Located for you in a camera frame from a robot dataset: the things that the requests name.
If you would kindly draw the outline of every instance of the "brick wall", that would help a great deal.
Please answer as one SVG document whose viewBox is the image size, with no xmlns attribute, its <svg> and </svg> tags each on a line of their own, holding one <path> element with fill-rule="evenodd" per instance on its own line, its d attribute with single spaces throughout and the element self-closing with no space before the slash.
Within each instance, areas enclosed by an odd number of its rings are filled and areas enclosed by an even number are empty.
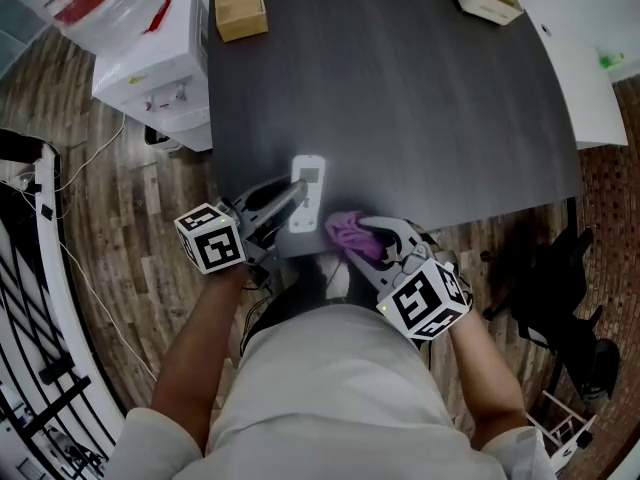
<svg viewBox="0 0 640 480">
<path fill-rule="evenodd" d="M 605 146 L 580 153 L 584 194 L 577 201 L 578 229 L 590 227 L 594 246 L 585 262 L 589 289 L 578 314 L 605 308 L 595 331 L 620 347 L 613 399 L 598 408 L 594 440 L 579 451 L 564 479 L 605 479 L 635 444 L 640 428 L 640 76 L 614 85 L 629 147 Z M 557 391 L 581 409 L 563 374 Z"/>
</svg>

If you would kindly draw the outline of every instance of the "purple cloth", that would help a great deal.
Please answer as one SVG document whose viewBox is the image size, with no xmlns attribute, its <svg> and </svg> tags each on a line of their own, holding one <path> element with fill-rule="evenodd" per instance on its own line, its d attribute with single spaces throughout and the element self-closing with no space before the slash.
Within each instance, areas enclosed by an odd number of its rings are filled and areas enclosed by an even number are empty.
<svg viewBox="0 0 640 480">
<path fill-rule="evenodd" d="M 358 225 L 362 217 L 362 213 L 357 211 L 334 213 L 327 219 L 324 227 L 331 241 L 338 247 L 361 252 L 372 260 L 380 260 L 384 255 L 384 247 L 371 231 Z"/>
</svg>

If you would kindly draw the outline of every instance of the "dark gray table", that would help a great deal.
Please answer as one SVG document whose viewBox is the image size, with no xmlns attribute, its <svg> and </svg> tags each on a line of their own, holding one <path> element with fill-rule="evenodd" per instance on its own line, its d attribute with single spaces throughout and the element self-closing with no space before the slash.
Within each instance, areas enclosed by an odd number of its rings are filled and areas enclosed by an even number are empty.
<svg viewBox="0 0 640 480">
<path fill-rule="evenodd" d="M 209 97 L 220 193 L 327 162 L 323 209 L 425 229 L 580 190 L 562 92 L 525 14 L 501 27 L 456 0 L 265 0 L 269 32 L 223 43 L 210 20 Z M 281 233 L 285 256 L 322 233 Z"/>
</svg>

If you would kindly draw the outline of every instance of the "small wooden box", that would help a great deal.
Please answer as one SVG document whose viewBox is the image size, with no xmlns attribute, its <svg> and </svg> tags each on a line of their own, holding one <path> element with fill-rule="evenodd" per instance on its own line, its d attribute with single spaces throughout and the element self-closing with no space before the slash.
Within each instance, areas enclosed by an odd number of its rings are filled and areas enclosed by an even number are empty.
<svg viewBox="0 0 640 480">
<path fill-rule="evenodd" d="M 267 32 L 264 0 L 216 0 L 216 26 L 225 43 Z"/>
</svg>

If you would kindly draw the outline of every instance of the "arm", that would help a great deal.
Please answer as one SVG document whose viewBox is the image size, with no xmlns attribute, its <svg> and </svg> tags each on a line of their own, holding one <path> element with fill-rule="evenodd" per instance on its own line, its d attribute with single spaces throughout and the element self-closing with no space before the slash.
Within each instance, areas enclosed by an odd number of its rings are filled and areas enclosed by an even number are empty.
<svg viewBox="0 0 640 480">
<path fill-rule="evenodd" d="M 522 390 L 476 311 L 450 333 L 462 394 L 476 426 L 471 444 L 479 450 L 507 430 L 527 425 Z"/>
<path fill-rule="evenodd" d="M 184 428 L 204 452 L 245 265 L 211 276 L 162 361 L 151 409 Z"/>
</svg>

